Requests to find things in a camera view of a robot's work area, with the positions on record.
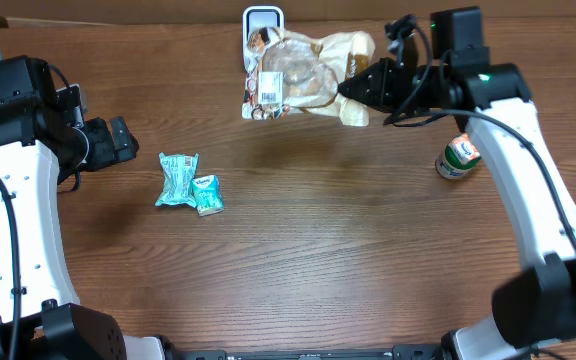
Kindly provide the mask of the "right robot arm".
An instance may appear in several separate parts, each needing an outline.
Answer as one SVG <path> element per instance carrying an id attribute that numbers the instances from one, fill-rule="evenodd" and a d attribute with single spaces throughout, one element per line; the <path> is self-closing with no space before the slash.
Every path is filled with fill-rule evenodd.
<path id="1" fill-rule="evenodd" d="M 389 56 L 342 82 L 341 95 L 395 127 L 451 116 L 477 148 L 511 221 L 520 273 L 495 290 L 492 312 L 437 345 L 403 345 L 397 359 L 527 359 L 576 339 L 576 205 L 544 141 L 518 67 L 494 64 L 476 6 L 413 15 L 385 27 Z"/>

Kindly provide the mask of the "brown white snack bag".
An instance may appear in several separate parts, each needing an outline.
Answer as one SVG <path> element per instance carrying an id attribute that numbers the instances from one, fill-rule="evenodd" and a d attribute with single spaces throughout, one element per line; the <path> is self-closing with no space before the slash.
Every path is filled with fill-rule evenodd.
<path id="1" fill-rule="evenodd" d="M 374 51 L 374 40 L 363 31 L 311 38 L 280 27 L 254 30 L 243 46 L 242 117 L 268 120 L 303 113 L 365 127 L 368 108 L 342 95 L 338 86 L 367 69 Z"/>

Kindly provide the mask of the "teal snack wrapper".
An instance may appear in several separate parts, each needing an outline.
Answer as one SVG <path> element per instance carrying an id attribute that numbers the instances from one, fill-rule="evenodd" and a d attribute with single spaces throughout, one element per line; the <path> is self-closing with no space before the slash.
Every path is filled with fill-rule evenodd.
<path id="1" fill-rule="evenodd" d="M 159 161 L 164 175 L 164 185 L 155 205 L 157 207 L 188 205 L 195 208 L 192 181 L 196 175 L 199 155 L 160 153 Z"/>

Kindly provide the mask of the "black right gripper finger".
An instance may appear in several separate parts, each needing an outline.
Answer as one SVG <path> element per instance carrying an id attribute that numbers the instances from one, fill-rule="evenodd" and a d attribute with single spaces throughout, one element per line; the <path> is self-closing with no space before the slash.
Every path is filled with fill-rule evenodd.
<path id="1" fill-rule="evenodd" d="M 338 92 L 353 100 L 381 100 L 383 95 L 383 62 L 378 61 L 338 85 Z"/>
<path id="2" fill-rule="evenodd" d="M 377 95 L 357 95 L 357 96 L 349 96 L 349 99 L 352 99 L 360 104 L 365 105 L 366 107 L 376 110 L 381 113 L 386 112 L 386 105 L 383 103 L 383 97 L 379 94 Z"/>

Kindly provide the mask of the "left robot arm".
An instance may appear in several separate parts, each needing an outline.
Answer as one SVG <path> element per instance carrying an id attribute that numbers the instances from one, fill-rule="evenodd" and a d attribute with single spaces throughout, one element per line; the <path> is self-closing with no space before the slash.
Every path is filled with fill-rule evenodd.
<path id="1" fill-rule="evenodd" d="M 67 179 L 132 160 L 122 118 L 85 120 L 80 89 L 39 58 L 0 60 L 0 359 L 173 359 L 163 336 L 126 335 L 82 306 L 57 194 Z"/>

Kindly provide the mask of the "teal tissue pack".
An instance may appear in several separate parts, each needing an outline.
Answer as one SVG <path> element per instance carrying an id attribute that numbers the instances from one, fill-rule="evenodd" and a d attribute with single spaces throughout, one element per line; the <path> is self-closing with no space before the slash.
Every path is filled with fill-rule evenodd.
<path id="1" fill-rule="evenodd" d="M 216 175 L 199 177 L 192 182 L 196 209 L 200 216 L 220 213 L 224 203 L 220 192 L 220 183 Z"/>

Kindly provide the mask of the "orange tissue pack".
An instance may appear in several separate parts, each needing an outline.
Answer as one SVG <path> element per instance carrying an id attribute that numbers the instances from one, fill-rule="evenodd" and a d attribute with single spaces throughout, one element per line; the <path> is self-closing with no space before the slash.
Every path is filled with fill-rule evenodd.
<path id="1" fill-rule="evenodd" d="M 464 169 L 472 168 L 480 161 L 481 155 L 466 133 L 453 138 L 448 148 L 455 159 L 455 164 Z"/>

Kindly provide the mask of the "green lid seasoning jar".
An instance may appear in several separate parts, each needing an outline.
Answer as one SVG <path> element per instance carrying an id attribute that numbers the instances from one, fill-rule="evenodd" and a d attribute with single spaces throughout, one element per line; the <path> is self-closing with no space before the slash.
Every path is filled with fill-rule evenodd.
<path id="1" fill-rule="evenodd" d="M 467 169 L 464 169 L 459 165 L 456 165 L 455 159 L 452 156 L 450 149 L 448 148 L 448 144 L 445 146 L 444 150 L 438 155 L 435 161 L 435 168 L 438 174 L 446 179 L 451 180 L 460 179 L 464 175 L 469 173 L 475 166 L 477 166 L 480 161 L 472 168 Z"/>

